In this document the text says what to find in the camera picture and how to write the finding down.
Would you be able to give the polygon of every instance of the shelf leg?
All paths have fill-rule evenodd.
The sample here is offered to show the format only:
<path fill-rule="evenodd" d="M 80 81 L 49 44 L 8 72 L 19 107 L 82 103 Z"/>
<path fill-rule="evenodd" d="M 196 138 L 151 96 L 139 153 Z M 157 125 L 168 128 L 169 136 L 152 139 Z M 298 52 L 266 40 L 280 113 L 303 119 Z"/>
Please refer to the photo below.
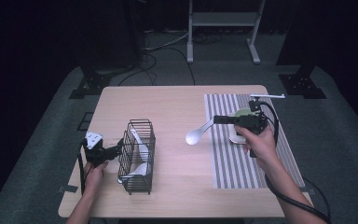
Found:
<path fill-rule="evenodd" d="M 252 37 L 247 39 L 249 50 L 251 51 L 252 58 L 255 64 L 260 64 L 260 58 L 258 57 L 257 50 L 255 49 L 255 37 L 257 35 L 258 26 L 260 25 L 261 17 L 263 15 L 264 5 L 266 4 L 266 0 L 261 0 L 260 6 L 257 10 L 257 16 L 255 17 L 255 26 L 252 31 Z"/>
<path fill-rule="evenodd" d="M 193 0 L 189 0 L 188 35 L 187 35 L 187 62 L 193 63 Z"/>

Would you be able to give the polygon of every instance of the wire basket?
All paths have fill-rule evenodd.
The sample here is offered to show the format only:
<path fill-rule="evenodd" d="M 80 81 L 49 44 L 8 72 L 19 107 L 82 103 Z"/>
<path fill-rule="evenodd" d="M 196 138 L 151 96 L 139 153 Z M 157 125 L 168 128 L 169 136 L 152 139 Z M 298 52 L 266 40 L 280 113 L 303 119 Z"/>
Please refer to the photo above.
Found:
<path fill-rule="evenodd" d="M 131 119 L 124 132 L 118 182 L 131 195 L 152 190 L 156 137 L 148 119 Z"/>

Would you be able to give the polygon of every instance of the wooden table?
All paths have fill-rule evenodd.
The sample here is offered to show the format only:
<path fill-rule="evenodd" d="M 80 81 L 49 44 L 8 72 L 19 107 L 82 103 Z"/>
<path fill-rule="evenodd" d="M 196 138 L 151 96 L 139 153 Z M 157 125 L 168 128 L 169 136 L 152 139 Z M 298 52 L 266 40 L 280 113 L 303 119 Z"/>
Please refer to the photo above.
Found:
<path fill-rule="evenodd" d="M 153 188 L 130 195 L 117 182 L 118 158 L 109 162 L 92 217 L 283 217 L 269 189 L 214 189 L 208 134 L 194 146 L 186 133 L 205 123 L 204 94 L 267 93 L 263 86 L 108 87 L 95 110 L 90 132 L 103 146 L 123 137 L 130 119 L 150 119 L 156 136 Z M 69 185 L 80 187 L 76 163 Z M 65 192 L 59 208 L 69 217 L 81 197 Z"/>

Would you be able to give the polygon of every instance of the black and white striped cloth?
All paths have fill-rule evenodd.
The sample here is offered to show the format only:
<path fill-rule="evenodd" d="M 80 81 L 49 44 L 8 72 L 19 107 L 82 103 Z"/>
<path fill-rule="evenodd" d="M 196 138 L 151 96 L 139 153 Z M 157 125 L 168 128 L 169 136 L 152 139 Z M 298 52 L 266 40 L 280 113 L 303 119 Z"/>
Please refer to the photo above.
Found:
<path fill-rule="evenodd" d="M 205 94 L 206 119 L 214 115 L 229 115 L 237 110 L 249 107 L 251 97 L 247 94 Z M 269 98 L 262 98 L 272 106 Z M 263 112 L 273 120 L 272 113 L 262 106 Z M 213 186 L 217 189 L 264 189 L 267 184 L 264 172 L 257 166 L 254 158 L 244 154 L 243 146 L 232 143 L 228 138 L 228 126 L 213 125 L 209 133 L 213 160 Z M 299 187 L 304 187 L 304 180 L 296 165 L 292 151 L 286 140 L 282 127 L 279 130 L 277 145 L 278 155 L 286 170 Z"/>

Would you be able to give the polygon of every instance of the white spoon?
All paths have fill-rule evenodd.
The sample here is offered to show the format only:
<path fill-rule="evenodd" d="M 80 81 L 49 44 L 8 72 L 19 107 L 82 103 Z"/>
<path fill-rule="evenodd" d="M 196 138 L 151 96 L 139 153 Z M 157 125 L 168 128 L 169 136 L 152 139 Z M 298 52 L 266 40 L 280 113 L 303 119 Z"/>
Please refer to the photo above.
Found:
<path fill-rule="evenodd" d="M 122 183 L 123 179 L 129 179 L 132 178 L 136 175 L 146 175 L 147 172 L 147 163 L 142 163 L 141 165 L 139 165 L 133 172 L 127 174 L 127 175 L 122 175 L 117 182 L 118 183 Z"/>
<path fill-rule="evenodd" d="M 205 133 L 207 129 L 209 129 L 213 125 L 213 119 L 210 119 L 206 122 L 202 127 L 192 130 L 186 134 L 186 142 L 189 145 L 196 145 L 199 140 L 202 138 L 202 135 Z"/>
<path fill-rule="evenodd" d="M 147 146 L 142 142 L 141 138 L 139 137 L 139 135 L 135 129 L 131 129 L 131 133 L 135 137 L 136 141 L 138 142 L 139 152 L 140 152 L 139 154 L 141 154 L 142 160 L 147 161 L 147 159 L 149 157 L 149 155 L 148 155 L 149 148 L 147 148 Z"/>

